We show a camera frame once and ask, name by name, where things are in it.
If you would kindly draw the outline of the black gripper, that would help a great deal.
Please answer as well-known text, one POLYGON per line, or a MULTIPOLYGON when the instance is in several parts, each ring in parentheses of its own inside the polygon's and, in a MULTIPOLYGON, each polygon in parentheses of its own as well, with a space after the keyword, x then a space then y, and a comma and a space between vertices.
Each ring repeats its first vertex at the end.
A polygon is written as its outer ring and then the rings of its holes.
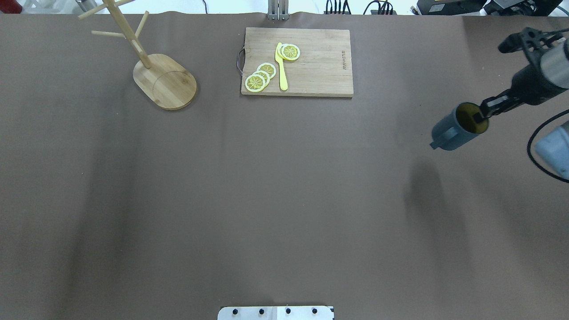
POLYGON ((510 95, 521 103, 537 106, 567 90, 564 85, 557 85, 547 79, 538 67, 527 65, 513 76, 510 91, 503 91, 482 101, 479 111, 472 118, 479 124, 516 108, 510 95))

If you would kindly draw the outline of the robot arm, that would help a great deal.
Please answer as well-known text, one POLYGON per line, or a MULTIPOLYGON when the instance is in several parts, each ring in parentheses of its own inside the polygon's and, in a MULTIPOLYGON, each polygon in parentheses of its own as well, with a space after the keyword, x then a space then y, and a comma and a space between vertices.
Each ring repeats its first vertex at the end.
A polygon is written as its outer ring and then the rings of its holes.
MULTIPOLYGON (((528 65, 512 77, 510 89, 482 101, 473 116, 476 124, 524 104, 540 105, 568 91, 569 54, 564 32, 525 27, 498 45, 500 53, 522 51, 528 65)), ((526 146, 530 161, 539 170, 565 183, 568 182, 568 123, 557 126, 538 141, 535 137, 545 126, 566 115, 568 111, 562 111, 539 125, 526 146)))

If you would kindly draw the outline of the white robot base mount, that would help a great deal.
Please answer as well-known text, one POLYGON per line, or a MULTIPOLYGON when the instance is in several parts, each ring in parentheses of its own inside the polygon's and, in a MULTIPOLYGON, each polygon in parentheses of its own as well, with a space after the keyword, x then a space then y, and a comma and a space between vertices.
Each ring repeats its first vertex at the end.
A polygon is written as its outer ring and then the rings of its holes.
POLYGON ((228 306, 220 309, 218 320, 335 320, 332 306, 228 306))

